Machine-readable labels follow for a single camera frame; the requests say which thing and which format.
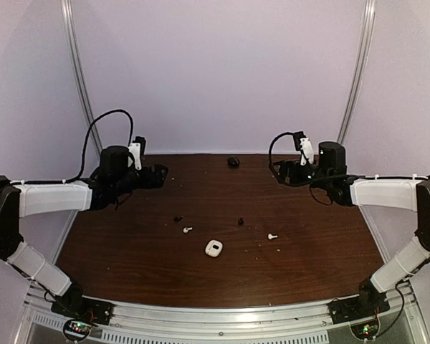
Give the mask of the black earbud charging case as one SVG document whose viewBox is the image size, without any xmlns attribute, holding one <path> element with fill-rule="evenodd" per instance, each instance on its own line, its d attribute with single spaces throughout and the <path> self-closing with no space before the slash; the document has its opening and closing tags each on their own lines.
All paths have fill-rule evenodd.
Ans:
<svg viewBox="0 0 430 344">
<path fill-rule="evenodd" d="M 239 159 L 235 156 L 228 157 L 226 162 L 227 162 L 228 167 L 230 167 L 230 168 L 238 168 L 240 165 Z"/>
</svg>

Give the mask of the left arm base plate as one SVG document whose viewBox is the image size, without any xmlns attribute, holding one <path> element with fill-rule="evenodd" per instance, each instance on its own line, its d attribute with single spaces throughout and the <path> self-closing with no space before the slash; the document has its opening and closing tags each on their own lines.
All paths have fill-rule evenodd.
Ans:
<svg viewBox="0 0 430 344">
<path fill-rule="evenodd" d="M 89 324 L 109 325 L 113 304 L 83 296 L 56 297 L 51 311 Z"/>
</svg>

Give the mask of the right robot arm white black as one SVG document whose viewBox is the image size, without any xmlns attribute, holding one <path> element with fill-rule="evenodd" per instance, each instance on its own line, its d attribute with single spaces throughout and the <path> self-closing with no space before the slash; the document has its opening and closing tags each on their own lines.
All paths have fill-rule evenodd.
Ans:
<svg viewBox="0 0 430 344">
<path fill-rule="evenodd" d="M 268 160 L 275 179 L 288 187 L 323 190 L 332 204 L 379 206 L 416 213 L 417 228 L 412 239 L 359 287 L 353 310 L 370 315 L 381 298 L 404 278 L 430 262 L 430 175 L 361 176 L 347 172 L 345 148 L 333 141 L 319 143 L 314 152 L 308 137 L 294 133 L 295 161 Z"/>
</svg>

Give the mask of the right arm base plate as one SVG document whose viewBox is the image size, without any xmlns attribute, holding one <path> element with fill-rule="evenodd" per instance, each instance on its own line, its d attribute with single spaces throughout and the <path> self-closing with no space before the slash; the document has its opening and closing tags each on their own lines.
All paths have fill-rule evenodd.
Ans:
<svg viewBox="0 0 430 344">
<path fill-rule="evenodd" d="M 333 324 L 340 324 L 373 317 L 377 312 L 390 310 L 388 301 L 381 300 L 375 305 L 363 306 L 359 296 L 345 299 L 335 298 L 328 303 L 329 313 Z"/>
</svg>

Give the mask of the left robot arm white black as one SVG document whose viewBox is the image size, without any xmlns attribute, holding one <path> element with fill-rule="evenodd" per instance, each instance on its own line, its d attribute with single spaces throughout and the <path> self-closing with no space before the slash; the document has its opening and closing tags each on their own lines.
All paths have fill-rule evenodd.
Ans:
<svg viewBox="0 0 430 344">
<path fill-rule="evenodd" d="M 107 147 L 90 177 L 72 181 L 11 181 L 0 176 L 0 260 L 43 286 L 73 318 L 84 317 L 89 310 L 81 286 L 24 239 L 20 220 L 37 214 L 119 207 L 121 196 L 137 189 L 162 188 L 168 168 L 143 166 L 143 152 L 140 142 Z"/>
</svg>

